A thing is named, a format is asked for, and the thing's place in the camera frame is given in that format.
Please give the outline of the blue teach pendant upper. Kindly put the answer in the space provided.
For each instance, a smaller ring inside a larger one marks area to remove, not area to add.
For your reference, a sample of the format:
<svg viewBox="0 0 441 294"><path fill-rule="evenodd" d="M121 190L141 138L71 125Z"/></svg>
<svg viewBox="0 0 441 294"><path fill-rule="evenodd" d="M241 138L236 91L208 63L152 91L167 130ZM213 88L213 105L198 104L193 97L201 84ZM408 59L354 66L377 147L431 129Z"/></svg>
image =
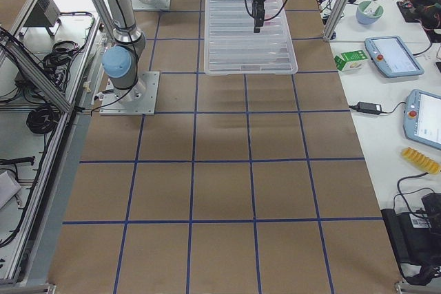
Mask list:
<svg viewBox="0 0 441 294"><path fill-rule="evenodd" d="M424 69L399 36L365 39L365 49L377 69L387 78L419 76Z"/></svg>

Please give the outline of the yellow toy corn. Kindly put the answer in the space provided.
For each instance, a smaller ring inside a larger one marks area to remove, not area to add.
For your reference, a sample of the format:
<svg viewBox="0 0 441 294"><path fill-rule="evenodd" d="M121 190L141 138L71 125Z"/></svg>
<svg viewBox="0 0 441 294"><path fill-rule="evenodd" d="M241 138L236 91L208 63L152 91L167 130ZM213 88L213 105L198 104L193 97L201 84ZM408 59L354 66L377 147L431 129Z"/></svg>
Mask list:
<svg viewBox="0 0 441 294"><path fill-rule="evenodd" d="M411 164L415 165L418 169L423 170L423 172L433 175L440 173L440 163L425 156L416 149L407 147L401 151L401 156Z"/></svg>

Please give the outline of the light blue green bowl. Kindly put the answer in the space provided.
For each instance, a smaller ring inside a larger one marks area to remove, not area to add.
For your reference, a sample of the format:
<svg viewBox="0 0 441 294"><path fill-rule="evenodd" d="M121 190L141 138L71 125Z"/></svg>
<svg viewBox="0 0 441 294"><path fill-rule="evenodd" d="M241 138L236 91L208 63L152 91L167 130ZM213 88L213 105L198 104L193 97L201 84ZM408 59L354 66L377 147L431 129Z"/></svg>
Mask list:
<svg viewBox="0 0 441 294"><path fill-rule="evenodd" d="M384 8L374 1L362 1L356 10L356 19L362 25L375 23L384 13Z"/></svg>

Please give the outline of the black power adapter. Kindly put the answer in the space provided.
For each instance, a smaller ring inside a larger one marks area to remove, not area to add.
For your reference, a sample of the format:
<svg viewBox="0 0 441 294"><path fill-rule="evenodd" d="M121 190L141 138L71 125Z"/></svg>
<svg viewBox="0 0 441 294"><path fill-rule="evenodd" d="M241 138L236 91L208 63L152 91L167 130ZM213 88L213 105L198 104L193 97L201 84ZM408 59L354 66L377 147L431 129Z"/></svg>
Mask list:
<svg viewBox="0 0 441 294"><path fill-rule="evenodd" d="M382 113L382 106L375 103L358 102L355 106L357 112L362 112L365 114L375 114L379 115Z"/></svg>

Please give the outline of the green white milk carton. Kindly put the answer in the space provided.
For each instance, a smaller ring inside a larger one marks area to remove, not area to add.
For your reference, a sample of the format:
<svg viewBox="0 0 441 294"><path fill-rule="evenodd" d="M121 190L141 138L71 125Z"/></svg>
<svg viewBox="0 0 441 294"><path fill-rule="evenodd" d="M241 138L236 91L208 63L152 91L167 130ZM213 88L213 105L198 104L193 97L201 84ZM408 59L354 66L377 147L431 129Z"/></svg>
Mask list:
<svg viewBox="0 0 441 294"><path fill-rule="evenodd" d="M361 68L368 60L368 56L363 50L341 52L335 55L334 61L338 71L344 72Z"/></svg>

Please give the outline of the blue teach pendant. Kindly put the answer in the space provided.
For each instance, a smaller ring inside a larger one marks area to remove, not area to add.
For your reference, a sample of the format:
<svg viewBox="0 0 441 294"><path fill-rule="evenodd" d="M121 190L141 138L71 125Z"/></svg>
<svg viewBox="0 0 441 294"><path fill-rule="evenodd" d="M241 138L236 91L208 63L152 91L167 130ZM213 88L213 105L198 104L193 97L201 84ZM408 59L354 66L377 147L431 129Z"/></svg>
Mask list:
<svg viewBox="0 0 441 294"><path fill-rule="evenodd" d="M399 36L365 39L365 49L377 69L387 78L419 76L424 69Z"/></svg>
<svg viewBox="0 0 441 294"><path fill-rule="evenodd" d="M440 96L412 90L406 99L403 127L408 139L440 149Z"/></svg>

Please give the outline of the blue teach pendant lower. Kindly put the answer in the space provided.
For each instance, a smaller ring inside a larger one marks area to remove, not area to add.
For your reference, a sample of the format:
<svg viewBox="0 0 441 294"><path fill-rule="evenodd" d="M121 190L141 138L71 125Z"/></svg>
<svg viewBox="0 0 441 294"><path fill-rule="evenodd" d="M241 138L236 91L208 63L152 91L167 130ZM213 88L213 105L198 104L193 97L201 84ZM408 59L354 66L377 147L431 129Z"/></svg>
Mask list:
<svg viewBox="0 0 441 294"><path fill-rule="evenodd" d="M403 127L408 139L440 149L440 96L412 90L406 99Z"/></svg>

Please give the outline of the clear plastic box lid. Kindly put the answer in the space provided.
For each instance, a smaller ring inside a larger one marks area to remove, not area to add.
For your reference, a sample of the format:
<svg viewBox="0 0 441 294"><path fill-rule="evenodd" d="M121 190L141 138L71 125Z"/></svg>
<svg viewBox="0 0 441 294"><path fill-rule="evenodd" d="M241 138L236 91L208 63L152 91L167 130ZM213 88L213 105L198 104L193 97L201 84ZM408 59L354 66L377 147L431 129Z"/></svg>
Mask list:
<svg viewBox="0 0 441 294"><path fill-rule="evenodd" d="M283 0L267 0L264 22L254 32L254 20L244 0L205 0L204 72L228 74L295 74L298 64Z"/></svg>

